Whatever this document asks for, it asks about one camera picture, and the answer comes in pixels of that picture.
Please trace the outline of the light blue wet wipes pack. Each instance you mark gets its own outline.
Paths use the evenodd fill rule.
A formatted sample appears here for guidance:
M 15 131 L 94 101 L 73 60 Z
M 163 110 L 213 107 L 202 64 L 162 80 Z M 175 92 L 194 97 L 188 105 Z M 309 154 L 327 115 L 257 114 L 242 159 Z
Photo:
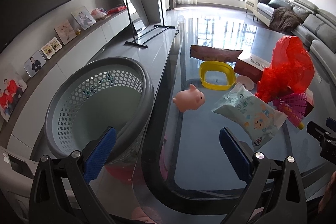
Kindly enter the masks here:
M 255 150 L 260 149 L 279 131 L 287 115 L 236 84 L 214 105 L 212 112 L 239 124 L 251 139 Z

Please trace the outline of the red plastic bag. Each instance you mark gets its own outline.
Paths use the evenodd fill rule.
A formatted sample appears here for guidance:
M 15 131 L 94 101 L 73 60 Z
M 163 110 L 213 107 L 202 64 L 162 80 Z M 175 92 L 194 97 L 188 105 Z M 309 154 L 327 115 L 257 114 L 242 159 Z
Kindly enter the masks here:
M 279 39 L 272 51 L 270 66 L 265 68 L 257 83 L 256 96 L 266 103 L 290 89 L 303 93 L 314 77 L 314 65 L 303 42 L 297 36 Z

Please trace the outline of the red cardboard box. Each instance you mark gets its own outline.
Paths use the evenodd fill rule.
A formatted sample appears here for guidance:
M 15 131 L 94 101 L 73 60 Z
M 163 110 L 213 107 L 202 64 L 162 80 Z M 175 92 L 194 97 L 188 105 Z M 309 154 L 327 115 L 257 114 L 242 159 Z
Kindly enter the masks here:
M 251 54 L 249 57 L 238 57 L 234 71 L 241 75 L 249 77 L 254 83 L 261 80 L 264 69 L 268 68 L 270 63 L 261 57 Z

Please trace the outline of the brown snack bag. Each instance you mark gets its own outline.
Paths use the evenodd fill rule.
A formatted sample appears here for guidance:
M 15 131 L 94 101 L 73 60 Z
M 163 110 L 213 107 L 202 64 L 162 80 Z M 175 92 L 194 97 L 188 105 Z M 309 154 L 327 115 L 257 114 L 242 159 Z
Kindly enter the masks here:
M 224 63 L 233 63 L 241 55 L 243 50 L 228 50 L 213 48 L 208 46 L 192 45 L 190 47 L 190 57 L 201 61 L 220 61 Z

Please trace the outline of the white low tv cabinet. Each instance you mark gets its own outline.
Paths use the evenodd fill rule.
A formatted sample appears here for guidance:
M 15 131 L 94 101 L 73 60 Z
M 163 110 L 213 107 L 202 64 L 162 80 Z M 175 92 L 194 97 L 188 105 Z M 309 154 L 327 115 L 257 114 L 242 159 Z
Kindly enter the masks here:
M 84 67 L 130 25 L 127 11 L 96 23 L 56 52 L 28 81 L 9 121 L 1 128 L 1 147 L 29 158 L 45 122 L 49 104 L 68 77 Z

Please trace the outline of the broken eggshell piece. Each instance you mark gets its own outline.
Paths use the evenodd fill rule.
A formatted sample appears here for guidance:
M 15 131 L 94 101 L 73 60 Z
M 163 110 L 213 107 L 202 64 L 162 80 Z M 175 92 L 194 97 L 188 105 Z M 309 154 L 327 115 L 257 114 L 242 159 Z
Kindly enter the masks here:
M 238 76 L 236 83 L 241 83 L 247 90 L 253 90 L 255 87 L 255 83 L 247 76 Z

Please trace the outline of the grey sectional sofa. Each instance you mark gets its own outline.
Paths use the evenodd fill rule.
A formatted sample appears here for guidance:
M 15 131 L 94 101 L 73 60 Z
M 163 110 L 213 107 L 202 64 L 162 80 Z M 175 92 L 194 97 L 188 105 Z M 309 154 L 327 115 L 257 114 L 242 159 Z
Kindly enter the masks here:
M 271 30 L 299 37 L 335 82 L 335 15 L 307 0 L 246 0 L 245 5 Z

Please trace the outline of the brown throw blanket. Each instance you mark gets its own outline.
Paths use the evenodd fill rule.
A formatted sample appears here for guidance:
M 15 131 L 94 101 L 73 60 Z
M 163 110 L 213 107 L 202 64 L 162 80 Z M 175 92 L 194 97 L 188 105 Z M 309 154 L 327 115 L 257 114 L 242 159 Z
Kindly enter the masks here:
M 303 20 L 296 13 L 285 7 L 279 7 L 273 11 L 269 28 L 273 31 L 289 33 L 302 23 Z

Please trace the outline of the grey perforated laundry basket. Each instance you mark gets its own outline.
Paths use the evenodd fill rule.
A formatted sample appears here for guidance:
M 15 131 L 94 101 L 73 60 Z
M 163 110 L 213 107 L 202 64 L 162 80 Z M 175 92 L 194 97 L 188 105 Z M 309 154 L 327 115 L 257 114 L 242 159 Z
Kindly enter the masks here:
M 107 164 L 131 165 L 137 157 L 154 102 L 145 67 L 128 57 L 93 61 L 71 75 L 48 107 L 44 131 L 56 158 L 83 150 L 112 127 L 116 144 Z

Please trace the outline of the baby photo canvas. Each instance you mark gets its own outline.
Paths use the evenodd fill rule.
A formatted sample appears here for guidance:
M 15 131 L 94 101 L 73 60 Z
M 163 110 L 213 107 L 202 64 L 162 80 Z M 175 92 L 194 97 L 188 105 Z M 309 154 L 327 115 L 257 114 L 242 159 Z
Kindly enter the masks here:
M 58 35 L 58 37 L 60 38 L 63 45 L 68 44 L 71 40 L 73 40 L 77 36 L 68 20 L 56 26 L 54 30 Z

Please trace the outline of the black clothes rack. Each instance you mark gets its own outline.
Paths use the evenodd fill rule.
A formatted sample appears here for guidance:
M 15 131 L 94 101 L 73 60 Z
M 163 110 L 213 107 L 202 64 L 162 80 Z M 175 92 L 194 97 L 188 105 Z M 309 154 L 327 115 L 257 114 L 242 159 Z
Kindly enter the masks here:
M 139 35 L 132 33 L 132 41 L 125 42 L 126 46 L 147 48 L 147 43 L 167 30 L 174 30 L 175 26 L 165 24 L 162 0 L 130 0 L 136 12 L 144 23 L 153 23 L 151 30 Z

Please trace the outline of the pink bag on cabinet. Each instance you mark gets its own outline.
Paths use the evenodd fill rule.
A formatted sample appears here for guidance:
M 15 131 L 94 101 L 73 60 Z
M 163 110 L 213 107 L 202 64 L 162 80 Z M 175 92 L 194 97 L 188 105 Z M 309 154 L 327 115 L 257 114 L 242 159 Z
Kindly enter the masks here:
M 100 8 L 100 9 L 96 8 L 96 9 L 94 9 L 94 10 L 91 11 L 91 16 L 95 20 L 102 20 L 107 15 L 108 15 L 108 12 L 106 11 L 106 9 L 103 9 L 103 8 Z

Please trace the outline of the red item on cabinet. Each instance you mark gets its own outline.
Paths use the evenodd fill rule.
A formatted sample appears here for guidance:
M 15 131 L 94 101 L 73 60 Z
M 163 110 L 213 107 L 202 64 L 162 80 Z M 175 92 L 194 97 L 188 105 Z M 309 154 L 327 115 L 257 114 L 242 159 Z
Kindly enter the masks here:
M 119 13 L 121 11 L 124 11 L 126 9 L 127 9 L 126 6 L 117 6 L 117 7 L 114 7 L 112 9 L 108 10 L 108 15 L 113 15 L 113 14 Z

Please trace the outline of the white scalloped photo frame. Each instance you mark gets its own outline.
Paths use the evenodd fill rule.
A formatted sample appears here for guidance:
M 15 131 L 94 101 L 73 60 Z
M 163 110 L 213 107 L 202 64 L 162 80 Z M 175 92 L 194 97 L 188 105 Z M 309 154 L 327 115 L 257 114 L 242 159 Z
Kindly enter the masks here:
M 41 51 L 49 60 L 62 47 L 63 45 L 61 44 L 61 42 L 59 42 L 56 37 L 53 37 L 47 44 L 41 47 Z

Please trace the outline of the child portrait photo frame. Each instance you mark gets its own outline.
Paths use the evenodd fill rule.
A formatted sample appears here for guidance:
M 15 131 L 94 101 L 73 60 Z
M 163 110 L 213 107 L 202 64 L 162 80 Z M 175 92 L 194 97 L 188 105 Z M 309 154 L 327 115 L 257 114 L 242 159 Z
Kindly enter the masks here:
M 90 14 L 85 6 L 82 6 L 75 11 L 72 11 L 71 15 L 83 30 L 87 30 L 96 23 L 96 20 L 93 18 L 93 16 Z

